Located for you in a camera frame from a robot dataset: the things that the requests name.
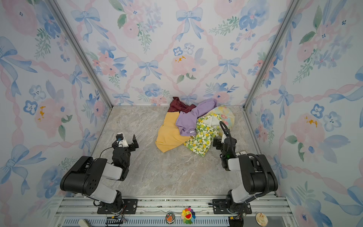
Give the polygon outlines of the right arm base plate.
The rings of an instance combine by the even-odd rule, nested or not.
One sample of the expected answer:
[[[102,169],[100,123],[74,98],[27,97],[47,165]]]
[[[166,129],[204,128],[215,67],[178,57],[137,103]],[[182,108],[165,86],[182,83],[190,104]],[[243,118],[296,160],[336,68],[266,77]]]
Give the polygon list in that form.
[[[213,199],[212,206],[214,214],[249,215],[252,214],[249,203],[228,202],[226,199]]]

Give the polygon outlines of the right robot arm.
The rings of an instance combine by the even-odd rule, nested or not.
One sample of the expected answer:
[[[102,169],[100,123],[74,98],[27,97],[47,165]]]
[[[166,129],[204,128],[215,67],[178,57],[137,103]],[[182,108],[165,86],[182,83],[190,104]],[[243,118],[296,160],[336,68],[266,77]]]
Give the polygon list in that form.
[[[209,204],[214,214],[252,214],[251,202],[278,190],[278,180],[265,155],[235,153],[234,138],[214,139],[213,146],[221,151],[222,167],[240,172],[242,184],[230,190],[225,199],[213,199]]]

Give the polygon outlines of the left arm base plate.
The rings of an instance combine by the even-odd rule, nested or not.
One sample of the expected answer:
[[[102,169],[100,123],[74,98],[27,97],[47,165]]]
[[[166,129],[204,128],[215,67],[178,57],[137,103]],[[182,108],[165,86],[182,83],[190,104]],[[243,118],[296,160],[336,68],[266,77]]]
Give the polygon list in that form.
[[[118,214],[135,214],[138,206],[138,199],[121,199],[114,203],[100,202],[97,214],[118,215]]]

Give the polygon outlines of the maroon shirt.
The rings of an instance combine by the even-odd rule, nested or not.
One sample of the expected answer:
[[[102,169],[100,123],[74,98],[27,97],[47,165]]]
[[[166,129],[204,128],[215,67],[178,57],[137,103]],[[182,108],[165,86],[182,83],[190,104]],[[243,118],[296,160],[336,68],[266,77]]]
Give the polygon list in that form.
[[[194,104],[189,106],[189,105],[183,103],[178,97],[174,96],[172,102],[170,103],[170,107],[168,109],[168,112],[189,113],[195,107],[196,106]]]

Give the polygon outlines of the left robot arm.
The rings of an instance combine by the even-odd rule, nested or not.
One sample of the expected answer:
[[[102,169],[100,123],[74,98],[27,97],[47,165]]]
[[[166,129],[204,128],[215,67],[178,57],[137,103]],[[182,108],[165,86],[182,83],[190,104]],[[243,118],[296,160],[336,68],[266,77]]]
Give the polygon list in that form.
[[[138,199],[123,199],[119,190],[112,189],[101,182],[101,178],[124,181],[130,170],[130,156],[139,148],[136,136],[128,143],[123,134],[117,134],[112,143],[112,163],[107,159],[82,156],[64,175],[60,189],[65,192],[81,194],[93,199],[97,213],[106,215],[135,214]]]

